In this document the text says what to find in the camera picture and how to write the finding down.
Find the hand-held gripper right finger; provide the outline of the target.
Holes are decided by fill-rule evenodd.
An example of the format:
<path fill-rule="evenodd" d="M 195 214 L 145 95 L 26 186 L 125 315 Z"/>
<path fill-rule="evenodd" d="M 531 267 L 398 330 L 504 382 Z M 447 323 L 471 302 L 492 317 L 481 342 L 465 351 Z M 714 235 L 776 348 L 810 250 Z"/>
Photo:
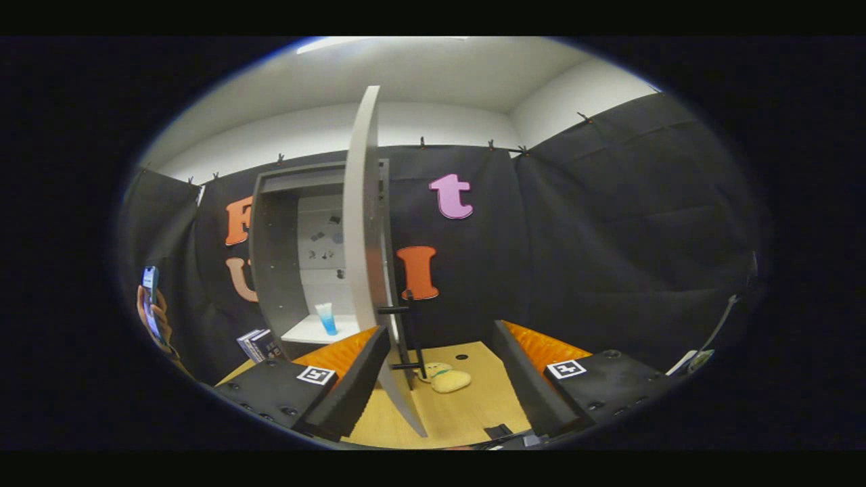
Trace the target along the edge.
<path fill-rule="evenodd" d="M 532 430 L 550 440 L 587 436 L 658 403 L 679 385 L 619 350 L 587 354 L 526 327 L 493 321 L 502 360 Z"/>

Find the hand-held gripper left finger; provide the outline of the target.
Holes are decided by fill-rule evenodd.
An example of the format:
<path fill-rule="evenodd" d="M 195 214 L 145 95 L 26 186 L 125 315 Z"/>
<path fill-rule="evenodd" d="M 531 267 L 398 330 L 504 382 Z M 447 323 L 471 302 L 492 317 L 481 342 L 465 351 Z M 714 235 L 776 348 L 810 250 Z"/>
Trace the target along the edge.
<path fill-rule="evenodd" d="M 268 358 L 215 389 L 295 434 L 339 442 L 364 413 L 389 351 L 387 330 L 372 327 L 296 361 Z"/>

